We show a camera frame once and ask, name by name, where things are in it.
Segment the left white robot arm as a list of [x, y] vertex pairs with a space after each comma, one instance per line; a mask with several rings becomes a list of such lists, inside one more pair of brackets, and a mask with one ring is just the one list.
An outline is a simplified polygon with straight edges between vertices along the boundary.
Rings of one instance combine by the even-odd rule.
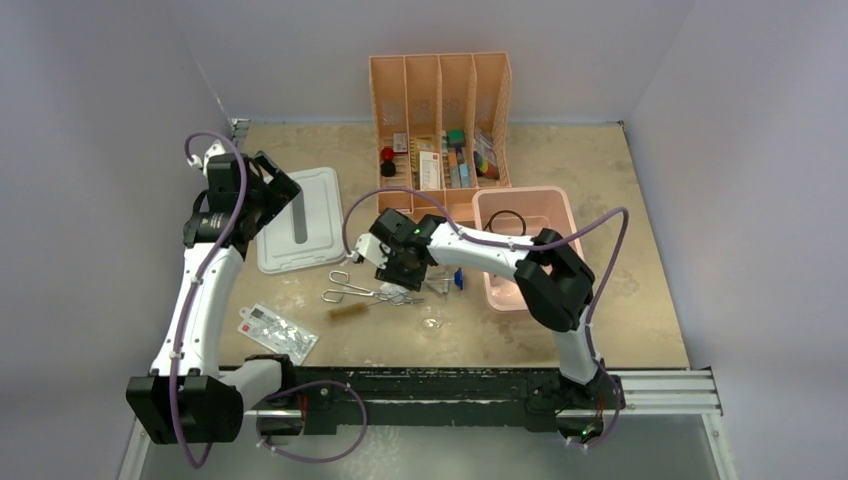
[[264, 152], [243, 160], [209, 154], [200, 166], [208, 186], [183, 226], [183, 279], [168, 333], [149, 372], [126, 389], [137, 420], [159, 445], [232, 442], [245, 411], [262, 400], [284, 409], [298, 395], [288, 355], [252, 355], [223, 372], [219, 347], [250, 242], [301, 188]]

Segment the blue plastic clip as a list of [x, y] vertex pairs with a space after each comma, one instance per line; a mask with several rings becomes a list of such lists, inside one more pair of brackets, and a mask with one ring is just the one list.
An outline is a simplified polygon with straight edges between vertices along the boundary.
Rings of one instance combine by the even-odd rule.
[[464, 275], [461, 268], [458, 268], [453, 274], [453, 284], [462, 291], [464, 289]]

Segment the small clear glass beaker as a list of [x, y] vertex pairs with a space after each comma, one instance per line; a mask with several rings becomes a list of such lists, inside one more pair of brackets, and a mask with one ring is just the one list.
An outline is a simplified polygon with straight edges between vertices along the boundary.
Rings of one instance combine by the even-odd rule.
[[442, 318], [431, 312], [423, 314], [419, 322], [419, 327], [422, 333], [428, 336], [439, 335], [443, 325], [444, 322]]

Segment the metal crucible tongs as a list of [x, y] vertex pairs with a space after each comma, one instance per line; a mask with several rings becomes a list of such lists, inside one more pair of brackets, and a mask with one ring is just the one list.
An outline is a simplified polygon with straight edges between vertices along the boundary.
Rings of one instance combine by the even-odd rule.
[[423, 303], [422, 298], [415, 298], [407, 293], [404, 301], [390, 301], [379, 288], [372, 289], [355, 285], [350, 280], [350, 275], [345, 271], [333, 270], [328, 274], [328, 280], [332, 287], [321, 294], [321, 299], [327, 303], [341, 303], [346, 297], [371, 298], [378, 302], [389, 302], [395, 306], [415, 305]]

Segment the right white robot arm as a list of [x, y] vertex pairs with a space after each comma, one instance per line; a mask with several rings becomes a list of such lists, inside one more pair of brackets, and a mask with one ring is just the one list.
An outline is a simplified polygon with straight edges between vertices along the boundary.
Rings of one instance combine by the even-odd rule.
[[608, 279], [596, 277], [572, 240], [548, 228], [501, 235], [462, 227], [449, 216], [414, 221], [386, 209], [358, 237], [352, 255], [373, 264], [376, 279], [410, 291], [420, 290], [436, 266], [470, 268], [516, 285], [531, 317], [552, 333], [564, 399], [584, 407], [605, 382], [590, 323]]

